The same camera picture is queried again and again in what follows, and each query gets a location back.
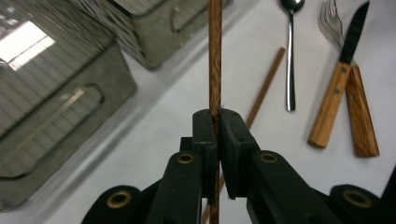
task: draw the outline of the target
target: screw hole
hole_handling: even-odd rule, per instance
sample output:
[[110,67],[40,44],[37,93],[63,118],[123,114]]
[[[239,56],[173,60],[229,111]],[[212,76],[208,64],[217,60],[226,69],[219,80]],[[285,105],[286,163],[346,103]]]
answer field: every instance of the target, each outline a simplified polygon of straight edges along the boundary
[[343,192],[343,196],[347,202],[358,207],[369,208],[373,205],[373,202],[369,197],[355,189],[346,189]]
[[268,162],[268,163],[275,163],[277,162],[277,157],[276,155],[272,153],[262,153],[260,158],[262,161]]
[[194,157],[189,154],[185,153],[177,157],[177,161],[183,164],[192,163],[194,161]]
[[110,208],[121,208],[128,204],[132,199],[132,195],[129,191],[119,190],[107,199],[107,206]]

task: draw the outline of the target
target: gray plastic container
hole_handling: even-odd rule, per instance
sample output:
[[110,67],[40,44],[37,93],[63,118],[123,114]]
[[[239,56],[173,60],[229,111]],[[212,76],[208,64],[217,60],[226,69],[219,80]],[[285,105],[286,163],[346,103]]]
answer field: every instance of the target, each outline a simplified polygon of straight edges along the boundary
[[110,26],[121,48],[148,70],[160,67],[208,21],[208,0],[71,1]]
[[0,0],[0,211],[27,200],[128,99],[105,25],[68,1]]

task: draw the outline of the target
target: knife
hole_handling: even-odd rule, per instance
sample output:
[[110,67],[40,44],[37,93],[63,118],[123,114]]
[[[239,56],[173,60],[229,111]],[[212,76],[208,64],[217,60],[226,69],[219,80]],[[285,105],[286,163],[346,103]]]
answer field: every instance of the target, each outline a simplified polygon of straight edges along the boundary
[[341,97],[345,91],[352,69],[351,63],[353,54],[355,53],[355,49],[361,37],[361,31],[369,5],[369,2],[363,4],[356,11],[349,24],[338,64],[334,68],[332,80],[324,95],[315,123],[311,129],[311,134],[308,138],[308,144],[312,147],[325,148],[329,142]]
[[352,128],[353,145],[357,157],[375,157],[379,155],[375,130],[370,110],[364,92],[361,70],[354,64],[346,83],[346,98],[350,124]]

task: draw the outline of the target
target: wooden knife handle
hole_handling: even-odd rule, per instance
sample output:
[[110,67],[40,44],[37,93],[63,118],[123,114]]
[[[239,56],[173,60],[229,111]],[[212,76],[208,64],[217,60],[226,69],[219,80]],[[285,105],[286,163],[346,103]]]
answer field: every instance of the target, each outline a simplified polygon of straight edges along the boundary
[[379,155],[373,122],[361,79],[361,70],[352,66],[346,84],[346,96],[352,127],[355,154],[358,157]]
[[332,126],[349,79],[350,70],[351,67],[347,63],[338,63],[334,69],[332,81],[324,95],[308,138],[308,144],[312,147],[325,148],[329,142]]

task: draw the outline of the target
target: wooden stick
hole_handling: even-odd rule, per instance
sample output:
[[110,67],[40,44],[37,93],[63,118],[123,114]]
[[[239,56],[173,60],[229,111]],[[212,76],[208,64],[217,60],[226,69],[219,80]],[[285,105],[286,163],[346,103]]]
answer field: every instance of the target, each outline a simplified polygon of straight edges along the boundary
[[[221,29],[222,0],[209,1],[209,111],[219,143],[221,110]],[[210,223],[219,223],[219,152],[216,171],[215,200],[210,206]]]
[[[254,119],[256,118],[257,112],[260,109],[260,106],[262,105],[262,101],[265,97],[265,94],[267,93],[272,80],[274,79],[275,73],[277,68],[279,67],[280,61],[282,60],[283,54],[285,54],[285,49],[280,48],[279,51],[277,52],[276,59],[274,60],[271,69],[267,75],[267,78],[265,79],[262,89],[260,90],[259,95],[256,98],[256,102],[254,103],[254,106],[251,108],[249,116],[247,117],[247,127],[250,129]],[[221,191],[224,187],[224,175],[221,175],[220,180],[219,180],[219,191]],[[202,224],[206,224],[207,219],[209,217],[209,207],[207,206],[205,208],[204,213],[202,214]]]
[[284,53],[285,53],[284,48],[280,48],[279,51],[277,52],[276,59],[274,60],[274,63],[270,69],[270,72],[268,73],[267,79],[265,79],[264,84],[262,85],[262,89],[260,91],[260,94],[257,96],[256,103],[250,110],[250,114],[249,114],[249,116],[247,118],[247,122],[246,122],[247,127],[249,129],[250,129],[254,119],[256,118],[256,115],[260,109],[260,106],[262,105],[262,100],[264,99],[265,94],[267,93],[268,88],[271,85],[272,79],[275,76],[276,69],[280,64],[280,61],[282,60]]

